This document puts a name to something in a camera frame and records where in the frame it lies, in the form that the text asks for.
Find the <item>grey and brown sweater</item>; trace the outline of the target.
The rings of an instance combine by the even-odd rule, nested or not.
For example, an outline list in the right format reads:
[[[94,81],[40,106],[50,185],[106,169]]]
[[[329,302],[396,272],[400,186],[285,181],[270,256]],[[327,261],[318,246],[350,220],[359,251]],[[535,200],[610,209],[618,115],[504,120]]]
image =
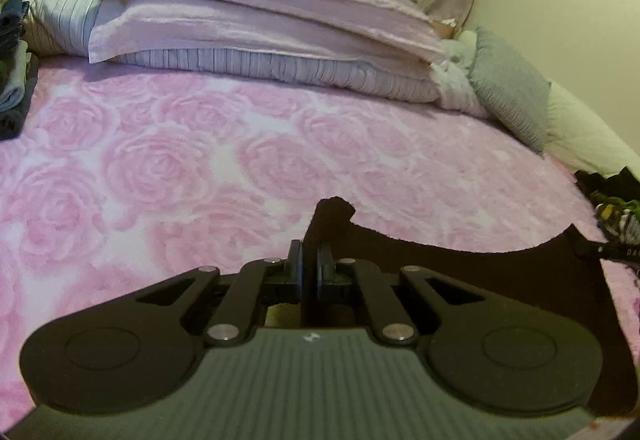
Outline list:
[[[320,201],[303,238],[304,327],[338,327],[318,304],[317,252],[372,261],[418,330],[413,350],[437,384],[482,411],[551,416],[582,406],[638,411],[639,375],[602,264],[608,247],[575,227],[530,249],[472,253],[358,226],[339,197]]]

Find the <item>pink floral bed blanket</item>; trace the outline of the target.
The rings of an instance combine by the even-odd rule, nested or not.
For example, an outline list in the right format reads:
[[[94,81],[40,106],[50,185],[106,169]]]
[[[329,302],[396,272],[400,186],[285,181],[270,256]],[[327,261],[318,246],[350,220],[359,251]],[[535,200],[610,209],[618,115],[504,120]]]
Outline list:
[[[472,252],[569,226],[601,238],[570,173],[498,125],[431,104],[82,58],[41,64],[1,146],[1,425],[32,407],[18,353],[41,324],[201,265],[279,256],[317,203]]]

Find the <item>grey checked cushion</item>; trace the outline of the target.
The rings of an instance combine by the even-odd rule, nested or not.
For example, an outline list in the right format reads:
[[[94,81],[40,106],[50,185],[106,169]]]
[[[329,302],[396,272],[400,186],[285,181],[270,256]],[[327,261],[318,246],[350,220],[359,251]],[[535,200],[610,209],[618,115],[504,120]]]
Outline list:
[[[550,83],[497,34],[484,28],[475,34],[469,81],[476,96],[521,143],[541,153],[547,142]]]

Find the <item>green garment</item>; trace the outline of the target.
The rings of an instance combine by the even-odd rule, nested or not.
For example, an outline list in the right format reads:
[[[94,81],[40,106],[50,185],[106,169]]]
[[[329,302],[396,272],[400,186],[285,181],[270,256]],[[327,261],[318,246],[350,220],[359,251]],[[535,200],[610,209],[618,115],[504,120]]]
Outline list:
[[[609,199],[596,207],[599,226],[615,235],[639,233],[639,203]]]

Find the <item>long white pillow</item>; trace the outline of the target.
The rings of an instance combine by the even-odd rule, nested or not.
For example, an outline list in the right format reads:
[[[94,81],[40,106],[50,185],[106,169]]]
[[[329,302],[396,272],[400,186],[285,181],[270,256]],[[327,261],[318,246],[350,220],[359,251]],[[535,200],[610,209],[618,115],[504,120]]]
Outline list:
[[[475,31],[464,31],[458,36],[469,73],[475,55]],[[560,84],[547,81],[551,86],[547,104],[547,142],[541,153],[554,156],[573,171],[581,169],[608,177],[628,168],[638,175],[638,154],[587,104]]]

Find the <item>striped garment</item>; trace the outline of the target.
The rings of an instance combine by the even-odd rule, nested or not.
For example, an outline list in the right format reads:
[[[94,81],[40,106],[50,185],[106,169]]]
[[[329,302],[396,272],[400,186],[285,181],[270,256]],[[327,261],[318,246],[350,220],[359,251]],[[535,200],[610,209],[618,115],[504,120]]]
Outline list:
[[[599,226],[608,241],[625,245],[639,245],[639,220],[633,212],[612,211],[599,217]]]

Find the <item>folded lilac quilt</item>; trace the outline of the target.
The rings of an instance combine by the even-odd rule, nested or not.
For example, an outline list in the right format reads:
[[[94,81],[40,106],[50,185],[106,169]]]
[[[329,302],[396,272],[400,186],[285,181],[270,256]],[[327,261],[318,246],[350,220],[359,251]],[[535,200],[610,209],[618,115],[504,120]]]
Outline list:
[[[486,110],[410,0],[28,0],[43,56],[208,71]]]

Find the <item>stack of folded jeans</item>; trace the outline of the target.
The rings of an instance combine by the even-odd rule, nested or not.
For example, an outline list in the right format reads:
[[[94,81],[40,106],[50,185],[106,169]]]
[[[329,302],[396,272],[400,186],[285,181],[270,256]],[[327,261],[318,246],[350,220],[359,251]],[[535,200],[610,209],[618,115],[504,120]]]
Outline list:
[[[39,58],[24,40],[27,0],[1,0],[1,140],[22,134],[38,81]]]

